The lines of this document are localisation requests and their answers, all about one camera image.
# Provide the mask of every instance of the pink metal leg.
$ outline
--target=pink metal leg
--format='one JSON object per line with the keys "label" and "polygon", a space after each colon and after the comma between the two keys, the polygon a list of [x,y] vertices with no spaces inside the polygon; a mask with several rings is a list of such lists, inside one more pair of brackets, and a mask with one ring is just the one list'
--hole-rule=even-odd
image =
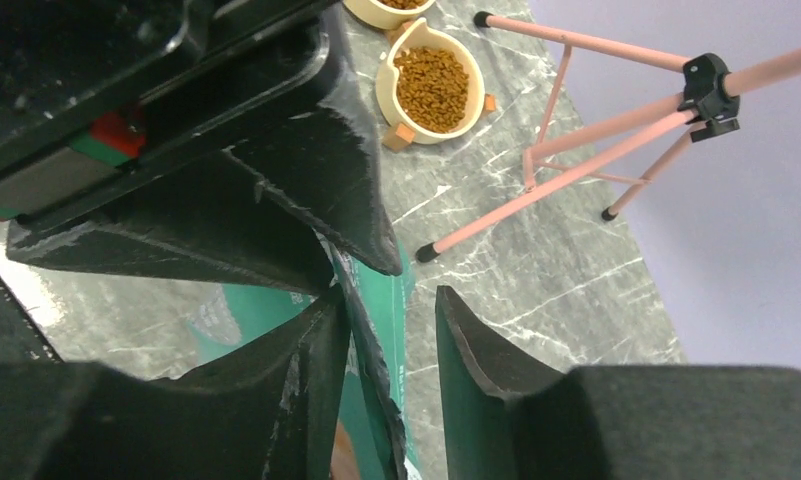
{"label": "pink metal leg", "polygon": [[521,162],[524,164],[524,188],[529,192],[535,188],[535,165],[533,165],[530,149],[524,149],[521,155]]}
{"label": "pink metal leg", "polygon": [[688,121],[692,120],[694,116],[695,114],[692,111],[684,111],[674,112],[665,118],[662,118],[658,122],[636,133],[623,142],[608,148],[600,154],[595,155],[591,159],[581,163],[580,165],[577,165],[568,171],[557,175],[555,178],[544,182],[536,187],[532,192],[521,195],[505,205],[492,210],[482,218],[479,218],[451,233],[450,235],[447,235],[441,240],[434,242],[431,246],[431,249],[436,255],[443,253],[459,242],[476,235],[477,233],[503,220],[504,218],[507,218],[532,205],[556,190],[574,183],[587,174],[599,170],[603,166],[612,163],[613,161],[641,147],[642,145],[649,143],[651,140],[668,133],[680,125],[687,123]]}
{"label": "pink metal leg", "polygon": [[531,37],[543,38],[551,42],[573,45],[578,48],[605,53],[613,57],[625,58],[673,72],[682,72],[683,64],[689,61],[689,58],[680,55],[636,47],[635,45],[614,42],[612,40],[606,40],[605,38],[592,37],[591,35],[583,35],[581,33],[569,32],[558,28],[544,27],[534,23],[498,17],[497,15],[490,15],[487,17],[486,24],[489,27],[522,33]]}
{"label": "pink metal leg", "polygon": [[801,75],[801,48],[727,75],[724,88],[732,96]]}
{"label": "pink metal leg", "polygon": [[621,195],[621,198],[616,200],[611,207],[606,209],[608,216],[614,217],[618,215],[621,209],[630,203],[630,201],[635,198],[635,196],[638,195],[638,193],[641,192],[644,187],[652,182],[653,179],[662,173],[663,170],[671,166],[671,162],[682,155],[683,152],[685,152],[686,149],[691,145],[691,132],[700,130],[701,128],[703,128],[703,123],[698,122],[686,130],[686,133],[680,135],[680,138],[678,138],[677,141],[674,142],[674,144],[671,145],[671,147],[668,148],[668,150],[666,150],[665,153],[663,153],[662,156],[660,156],[659,159],[653,163],[653,165],[645,170],[644,174],[641,176],[642,183],[628,188],[627,191]]}
{"label": "pink metal leg", "polygon": [[[568,170],[573,168],[573,167],[568,167],[566,165],[557,165],[555,163],[549,163],[549,162],[537,162],[536,165],[540,167],[552,168],[554,170],[559,170],[562,172],[567,172]],[[609,180],[612,182],[629,183],[630,185],[640,185],[642,183],[648,183],[640,178],[621,177],[618,175],[610,175],[608,173],[600,173],[600,172],[589,173],[586,174],[586,176],[594,178],[602,178],[604,180]]]}
{"label": "pink metal leg", "polygon": [[683,94],[678,93],[661,100],[631,110],[594,125],[583,127],[576,132],[568,133],[553,140],[548,140],[529,148],[533,160],[594,143],[598,140],[628,132],[634,128],[653,123],[677,110],[683,101]]}
{"label": "pink metal leg", "polygon": [[[565,51],[562,53],[562,61],[559,62],[559,70],[556,72],[556,80],[553,81],[553,88],[550,90],[550,97],[547,99],[547,107],[544,109],[544,118],[541,120],[541,125],[538,130],[538,137],[535,143],[544,141],[544,136],[547,134],[547,128],[550,126],[550,119],[553,118],[553,109],[556,107],[556,101],[559,99],[559,91],[562,90],[562,81],[565,79],[565,72],[568,70],[568,64],[571,63],[571,53],[574,48],[570,45],[565,45]],[[533,165],[532,156],[528,152],[524,152],[524,186],[527,191],[535,188],[535,166]]]}
{"label": "pink metal leg", "polygon": [[565,51],[562,53],[562,61],[559,62],[559,71],[556,72],[556,80],[553,81],[553,88],[550,90],[550,98],[547,99],[547,108],[544,109],[544,119],[541,121],[541,130],[538,131],[538,137],[535,143],[544,141],[544,136],[547,134],[547,128],[550,127],[550,119],[553,118],[553,107],[556,106],[556,101],[559,99],[559,91],[562,90],[562,81],[565,79],[565,72],[568,70],[568,64],[571,63],[571,53],[574,48],[570,45],[565,45]]}

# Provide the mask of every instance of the gray marble surface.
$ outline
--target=gray marble surface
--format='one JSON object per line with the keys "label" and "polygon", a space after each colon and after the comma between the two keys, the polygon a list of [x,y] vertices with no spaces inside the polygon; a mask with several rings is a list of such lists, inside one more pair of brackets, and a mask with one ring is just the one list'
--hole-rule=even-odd
{"label": "gray marble surface", "polygon": [[[486,10],[531,20],[521,0],[486,4]],[[498,111],[459,139],[385,151],[382,159],[385,202],[410,255],[521,193],[520,151],[535,137],[552,85],[553,62],[542,42],[478,31],[471,22],[475,11],[442,1],[425,16],[475,55]],[[388,44],[346,13],[345,22],[363,99],[382,131],[373,77]],[[567,97],[553,122],[554,136],[580,125]],[[557,161],[573,164],[591,153],[579,149]],[[554,174],[544,171],[538,178]],[[683,361],[626,222],[599,218],[611,200],[605,182],[583,180],[414,267],[406,409],[426,478],[446,478],[433,313],[437,285],[452,285],[497,331],[558,369]],[[196,363],[181,320],[210,297],[212,285],[15,264],[5,259],[4,231],[0,224],[0,274],[65,359],[98,359],[142,378],[177,376]]]}
{"label": "gray marble surface", "polygon": [[[486,91],[499,109],[458,139],[386,151],[384,197],[397,236],[410,255],[520,195],[521,151],[535,139],[555,63],[542,41],[477,30],[477,7],[436,2],[424,16],[475,56]],[[485,10],[533,21],[521,0],[486,1]],[[376,110],[373,77],[388,43],[348,18],[362,96]],[[567,95],[548,135],[581,125]],[[556,158],[572,165],[591,148]],[[539,181],[555,175],[541,171]],[[684,360],[659,294],[621,217],[600,212],[610,186],[587,179],[532,205],[494,228],[417,265],[407,318],[407,411],[426,478],[446,478],[433,309],[435,288],[452,285],[488,324],[539,360],[560,370],[575,364],[668,363]]]}

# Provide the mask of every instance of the cream bowl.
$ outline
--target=cream bowl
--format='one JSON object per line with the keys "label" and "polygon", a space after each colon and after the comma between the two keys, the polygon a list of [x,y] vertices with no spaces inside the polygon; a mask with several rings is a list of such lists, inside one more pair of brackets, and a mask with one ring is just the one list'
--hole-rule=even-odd
{"label": "cream bowl", "polygon": [[[400,70],[394,66],[394,58],[403,51],[416,47],[430,47],[448,50],[456,55],[456,60],[468,74],[468,101],[465,104],[465,116],[462,121],[447,133],[429,131],[415,123],[397,100],[397,81],[400,79]],[[485,87],[480,72],[471,52],[458,40],[450,35],[433,30],[427,26],[426,19],[418,19],[401,35],[388,56],[379,65],[376,73],[376,100],[385,120],[392,127],[404,123],[415,132],[415,143],[431,145],[456,138],[474,126],[482,115],[485,101]]]}
{"label": "cream bowl", "polygon": [[359,20],[383,30],[400,28],[404,22],[418,18],[435,0],[427,0],[418,8],[401,10],[392,8],[379,0],[344,0],[344,6]]}

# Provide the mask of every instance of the cat food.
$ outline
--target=cat food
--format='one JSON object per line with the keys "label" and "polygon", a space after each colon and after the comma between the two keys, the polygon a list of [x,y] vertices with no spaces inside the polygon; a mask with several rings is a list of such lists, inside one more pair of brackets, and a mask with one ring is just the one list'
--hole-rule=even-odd
{"label": "cat food", "polygon": [[379,0],[380,3],[386,7],[396,8],[398,10],[412,10],[423,6],[427,0]]}
{"label": "cat food", "polygon": [[459,125],[468,102],[468,74],[453,52],[416,47],[398,53],[394,65],[400,70],[397,100],[412,121],[435,133]]}

